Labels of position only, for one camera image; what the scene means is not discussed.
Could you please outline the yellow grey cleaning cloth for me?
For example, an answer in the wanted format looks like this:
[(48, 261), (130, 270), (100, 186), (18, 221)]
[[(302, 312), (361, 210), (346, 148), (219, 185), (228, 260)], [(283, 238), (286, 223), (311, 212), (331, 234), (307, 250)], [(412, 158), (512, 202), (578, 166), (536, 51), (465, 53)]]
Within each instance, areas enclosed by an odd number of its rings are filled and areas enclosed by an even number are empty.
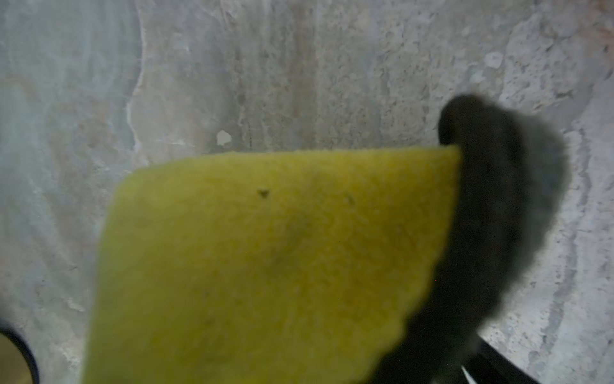
[(83, 382), (531, 382), (478, 331), (553, 225), (564, 138), (472, 94), (437, 130), (135, 171), (102, 232)]

